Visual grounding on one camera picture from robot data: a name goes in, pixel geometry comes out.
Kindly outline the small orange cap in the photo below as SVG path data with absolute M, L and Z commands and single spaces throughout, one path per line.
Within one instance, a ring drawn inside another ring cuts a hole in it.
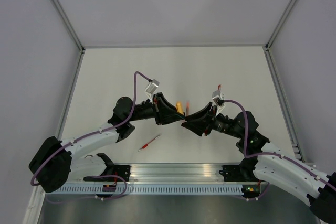
M 180 114 L 184 114 L 183 106 L 182 106 L 182 103 L 181 103 L 181 102 L 177 102 L 177 103 L 176 103 L 176 109 L 177 109 L 177 112 L 178 112 L 178 113 L 180 113 Z

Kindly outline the orange highlighter pen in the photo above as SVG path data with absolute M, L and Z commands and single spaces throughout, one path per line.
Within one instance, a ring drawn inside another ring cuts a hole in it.
M 186 111 L 185 111 L 185 115 L 186 115 L 186 116 L 189 116 L 189 112 L 190 112 L 190 102 L 187 101 L 187 102 L 186 102 Z

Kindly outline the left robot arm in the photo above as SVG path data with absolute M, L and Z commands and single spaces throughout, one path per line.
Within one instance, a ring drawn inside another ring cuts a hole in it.
M 97 130 L 65 140 L 55 136 L 45 139 L 28 165 L 33 174 L 30 184 L 41 186 L 47 193 L 56 191 L 75 173 L 75 165 L 83 162 L 84 156 L 126 139 L 135 129 L 132 121 L 155 119 L 157 125 L 165 125 L 184 118 L 182 109 L 171 105 L 162 93 L 140 104 L 121 97 L 112 117 Z

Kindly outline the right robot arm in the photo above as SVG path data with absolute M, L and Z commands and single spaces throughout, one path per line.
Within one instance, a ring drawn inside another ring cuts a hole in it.
M 239 174 L 244 180 L 268 182 L 292 194 L 325 223 L 335 223 L 335 174 L 327 174 L 304 164 L 264 137 L 251 112 L 241 112 L 231 119 L 209 105 L 185 118 L 182 127 L 202 136 L 212 131 L 236 137 L 244 158 Z

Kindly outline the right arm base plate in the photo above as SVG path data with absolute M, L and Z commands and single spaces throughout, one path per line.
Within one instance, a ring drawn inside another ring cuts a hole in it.
M 258 182 L 253 172 L 239 165 L 223 165 L 219 170 L 225 182 Z

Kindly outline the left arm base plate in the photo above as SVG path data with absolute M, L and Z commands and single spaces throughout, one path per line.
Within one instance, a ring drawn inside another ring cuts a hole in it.
M 112 165 L 107 167 L 104 171 L 105 175 L 118 175 L 122 177 L 126 182 L 129 181 L 131 175 L 131 166 L 130 165 Z

